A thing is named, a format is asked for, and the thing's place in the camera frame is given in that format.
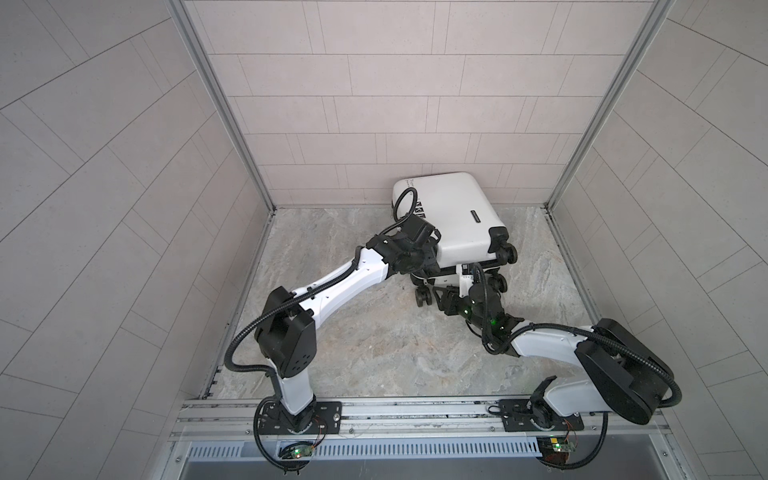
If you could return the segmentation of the white black-lined carry-on suitcase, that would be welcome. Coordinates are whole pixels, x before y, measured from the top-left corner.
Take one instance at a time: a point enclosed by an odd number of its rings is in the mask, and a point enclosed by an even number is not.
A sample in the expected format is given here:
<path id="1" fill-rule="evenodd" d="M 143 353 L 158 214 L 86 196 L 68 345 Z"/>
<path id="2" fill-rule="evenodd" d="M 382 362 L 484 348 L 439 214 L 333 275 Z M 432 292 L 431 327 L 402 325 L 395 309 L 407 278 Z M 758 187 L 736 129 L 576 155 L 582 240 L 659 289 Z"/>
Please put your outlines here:
<path id="1" fill-rule="evenodd" d="M 436 256 L 440 272 L 427 278 L 410 275 L 418 306 L 437 303 L 438 287 L 458 287 L 457 265 L 477 263 L 487 278 L 506 280 L 499 270 L 517 262 L 517 250 L 509 242 L 507 227 L 471 174 L 456 172 L 397 181 L 392 193 L 394 219 L 409 211 L 410 205 L 405 202 L 409 188 L 417 196 L 414 215 L 424 218 L 441 234 Z"/>

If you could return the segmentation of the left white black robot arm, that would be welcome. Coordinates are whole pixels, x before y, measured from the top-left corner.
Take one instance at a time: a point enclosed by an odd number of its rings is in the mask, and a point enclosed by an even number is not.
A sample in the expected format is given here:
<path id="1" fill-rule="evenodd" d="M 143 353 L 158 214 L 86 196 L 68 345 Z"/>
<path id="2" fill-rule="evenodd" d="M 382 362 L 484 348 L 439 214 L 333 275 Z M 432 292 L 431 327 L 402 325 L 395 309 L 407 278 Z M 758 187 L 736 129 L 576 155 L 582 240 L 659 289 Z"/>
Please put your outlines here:
<path id="1" fill-rule="evenodd" d="M 397 198 L 411 205 L 395 222 L 355 249 L 353 258 L 325 277 L 294 291 L 273 290 L 263 313 L 238 332 L 224 354 L 226 369 L 262 372 L 272 382 L 278 418 L 291 433 L 313 422 L 316 396 L 307 368 L 317 353 L 317 329 L 345 303 L 394 275 L 437 265 L 441 234 L 416 214 L 418 192 L 406 188 Z"/>

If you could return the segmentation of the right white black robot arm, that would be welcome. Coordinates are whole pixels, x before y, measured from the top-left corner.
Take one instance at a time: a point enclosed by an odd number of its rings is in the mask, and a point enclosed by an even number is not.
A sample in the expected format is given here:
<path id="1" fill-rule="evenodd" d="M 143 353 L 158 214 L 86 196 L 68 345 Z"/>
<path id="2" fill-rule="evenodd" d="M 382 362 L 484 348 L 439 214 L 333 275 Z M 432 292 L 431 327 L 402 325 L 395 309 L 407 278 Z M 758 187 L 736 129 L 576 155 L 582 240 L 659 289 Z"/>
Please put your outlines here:
<path id="1" fill-rule="evenodd" d="M 435 304 L 445 315 L 461 317 L 488 354 L 549 358 L 582 369 L 582 376 L 575 380 L 555 375 L 542 380 L 521 412 L 541 431 L 555 428 L 559 420 L 566 423 L 565 437 L 552 442 L 539 460 L 546 467 L 568 471 L 591 463 L 605 443 L 611 413 L 646 425 L 657 410 L 674 407 L 683 399 L 672 370 L 612 319 L 583 328 L 515 317 L 501 303 L 508 289 L 506 279 L 479 264 L 460 267 L 449 283 L 414 283 L 418 305 Z M 582 413 L 601 415 L 600 433 L 585 457 L 570 462 L 562 448 L 575 438 L 571 417 Z"/>

